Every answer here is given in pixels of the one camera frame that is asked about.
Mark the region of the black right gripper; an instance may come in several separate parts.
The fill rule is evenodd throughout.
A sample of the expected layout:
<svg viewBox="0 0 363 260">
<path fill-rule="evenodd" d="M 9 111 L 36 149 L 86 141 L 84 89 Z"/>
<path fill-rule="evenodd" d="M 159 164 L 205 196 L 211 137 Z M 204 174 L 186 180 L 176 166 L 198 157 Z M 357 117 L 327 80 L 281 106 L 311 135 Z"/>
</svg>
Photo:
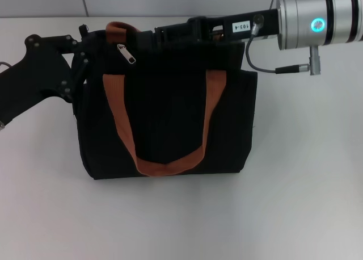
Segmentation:
<svg viewBox="0 0 363 260">
<path fill-rule="evenodd" d="M 258 37 L 279 33 L 277 9 L 219 17 L 197 16 L 188 19 L 188 22 L 197 25 L 202 40 L 216 40 L 221 35 L 221 41 L 238 41 L 250 38 L 254 18 L 263 24 Z"/>
</svg>

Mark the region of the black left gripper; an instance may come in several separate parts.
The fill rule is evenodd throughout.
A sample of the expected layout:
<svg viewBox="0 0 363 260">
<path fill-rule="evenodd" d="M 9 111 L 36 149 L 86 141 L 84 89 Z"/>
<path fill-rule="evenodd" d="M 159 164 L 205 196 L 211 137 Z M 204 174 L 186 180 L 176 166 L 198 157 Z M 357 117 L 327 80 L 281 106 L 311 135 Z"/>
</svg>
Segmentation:
<svg viewBox="0 0 363 260">
<path fill-rule="evenodd" d="M 26 53 L 0 73 L 0 127 L 49 97 L 78 101 L 88 76 L 91 54 L 88 26 L 79 26 L 81 40 L 71 36 L 26 38 Z M 64 54 L 74 53 L 71 68 Z"/>
</svg>

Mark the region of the silver zipper pull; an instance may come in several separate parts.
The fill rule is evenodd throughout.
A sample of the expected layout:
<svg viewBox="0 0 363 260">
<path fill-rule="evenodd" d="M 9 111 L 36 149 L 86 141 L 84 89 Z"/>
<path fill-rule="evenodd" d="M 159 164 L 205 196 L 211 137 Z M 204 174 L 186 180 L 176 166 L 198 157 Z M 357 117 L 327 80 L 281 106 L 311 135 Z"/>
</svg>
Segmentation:
<svg viewBox="0 0 363 260">
<path fill-rule="evenodd" d="M 118 44 L 117 45 L 118 51 L 121 53 L 121 55 L 127 60 L 129 64 L 135 64 L 136 59 L 134 56 L 127 50 L 126 46 L 124 44 Z"/>
</svg>

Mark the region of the black bag with orange handles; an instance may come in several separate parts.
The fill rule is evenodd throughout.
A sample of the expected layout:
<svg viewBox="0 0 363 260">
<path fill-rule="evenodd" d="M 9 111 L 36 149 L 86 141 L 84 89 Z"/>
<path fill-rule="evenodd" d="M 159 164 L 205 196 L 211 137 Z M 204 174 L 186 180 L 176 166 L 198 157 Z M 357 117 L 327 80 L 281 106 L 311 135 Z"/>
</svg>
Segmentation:
<svg viewBox="0 0 363 260">
<path fill-rule="evenodd" d="M 258 84 L 241 68 L 244 44 L 147 51 L 137 46 L 139 32 L 121 22 L 90 32 L 88 76 L 73 102 L 89 176 L 240 172 L 252 148 Z"/>
</svg>

